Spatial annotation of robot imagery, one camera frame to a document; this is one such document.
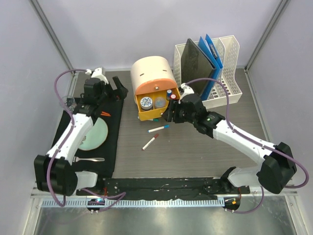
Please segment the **clear jar with lid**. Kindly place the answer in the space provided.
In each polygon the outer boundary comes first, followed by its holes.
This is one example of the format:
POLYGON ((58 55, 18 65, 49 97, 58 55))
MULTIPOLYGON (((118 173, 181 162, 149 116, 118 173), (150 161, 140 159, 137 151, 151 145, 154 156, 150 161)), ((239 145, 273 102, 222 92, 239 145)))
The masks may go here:
POLYGON ((163 97, 157 97, 154 101, 154 108, 164 108, 166 106, 166 99, 163 97))

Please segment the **small blue cap bottle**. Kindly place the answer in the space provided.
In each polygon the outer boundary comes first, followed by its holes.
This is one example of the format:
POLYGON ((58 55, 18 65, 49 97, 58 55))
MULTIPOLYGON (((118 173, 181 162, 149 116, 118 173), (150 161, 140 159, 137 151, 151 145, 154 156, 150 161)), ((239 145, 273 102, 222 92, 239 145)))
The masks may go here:
POLYGON ((167 100, 170 100, 171 95, 172 95, 172 90, 171 90, 171 89, 168 89, 168 90, 166 91, 166 99, 167 99, 167 100))

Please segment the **blue white round tin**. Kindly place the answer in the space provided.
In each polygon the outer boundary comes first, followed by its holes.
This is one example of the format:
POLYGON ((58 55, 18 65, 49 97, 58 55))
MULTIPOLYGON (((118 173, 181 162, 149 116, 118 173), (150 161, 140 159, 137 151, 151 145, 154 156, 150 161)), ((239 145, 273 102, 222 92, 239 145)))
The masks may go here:
POLYGON ((146 96, 140 100, 140 107, 143 111, 148 111, 153 109, 153 100, 152 98, 146 96))

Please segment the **cream round drawer cabinet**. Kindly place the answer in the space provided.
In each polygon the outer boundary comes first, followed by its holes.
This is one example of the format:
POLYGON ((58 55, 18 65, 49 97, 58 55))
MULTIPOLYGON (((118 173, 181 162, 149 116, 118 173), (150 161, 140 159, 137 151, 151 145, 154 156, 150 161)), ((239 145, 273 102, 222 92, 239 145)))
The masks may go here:
POLYGON ((180 98, 179 87, 169 63, 164 57, 148 56, 137 60, 131 67, 130 75, 140 121, 161 117, 170 101, 166 99, 168 89, 172 90, 172 94, 175 94, 177 99, 180 98), (143 111, 140 107, 140 100, 146 96, 152 98, 153 109, 143 111), (157 97, 166 99, 164 108, 154 108, 154 101, 157 97))

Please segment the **blue plastic folder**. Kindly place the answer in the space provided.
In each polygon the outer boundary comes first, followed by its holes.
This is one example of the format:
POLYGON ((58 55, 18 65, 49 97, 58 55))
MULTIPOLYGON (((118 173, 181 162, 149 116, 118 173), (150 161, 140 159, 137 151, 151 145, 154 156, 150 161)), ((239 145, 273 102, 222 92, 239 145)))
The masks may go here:
MULTIPOLYGON (((213 74, 210 75, 210 78, 217 80, 220 72, 223 69, 223 64, 221 62, 220 56, 217 52, 217 49, 211 40, 211 38, 206 34, 205 39, 203 37, 200 37, 198 42, 198 47, 204 52, 204 54, 208 57, 209 61, 212 64, 213 74)), ((202 100, 207 100, 209 97, 209 94, 213 88, 214 82, 209 81, 207 86, 204 89, 204 92, 201 95, 202 100)))

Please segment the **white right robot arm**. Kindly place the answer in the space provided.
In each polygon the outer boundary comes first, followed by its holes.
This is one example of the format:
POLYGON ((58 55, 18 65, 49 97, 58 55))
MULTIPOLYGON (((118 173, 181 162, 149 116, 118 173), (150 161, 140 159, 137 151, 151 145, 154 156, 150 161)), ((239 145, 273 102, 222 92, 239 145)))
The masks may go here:
POLYGON ((297 171, 288 145, 283 142, 275 145, 247 132, 237 134, 233 124, 227 123, 224 116, 207 111, 195 94, 188 94, 182 100, 170 100, 161 116, 167 122, 188 122, 199 133, 229 144, 257 164, 256 167, 229 168, 221 180, 221 188, 226 193, 243 186, 262 186, 279 194, 297 171))

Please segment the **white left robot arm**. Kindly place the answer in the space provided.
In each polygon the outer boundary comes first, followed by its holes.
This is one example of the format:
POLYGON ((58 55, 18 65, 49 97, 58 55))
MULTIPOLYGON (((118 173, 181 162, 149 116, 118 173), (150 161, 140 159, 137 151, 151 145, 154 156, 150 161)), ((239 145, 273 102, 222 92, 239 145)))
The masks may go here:
POLYGON ((93 195, 100 195, 104 183, 92 171, 76 171, 72 165, 77 149, 84 137, 95 125, 105 110, 105 105, 119 104, 127 97, 125 88, 117 76, 113 77, 116 89, 99 78, 89 78, 84 84, 84 93, 70 122, 54 146, 34 160, 37 188, 40 191, 71 196, 78 189, 87 188, 93 195))

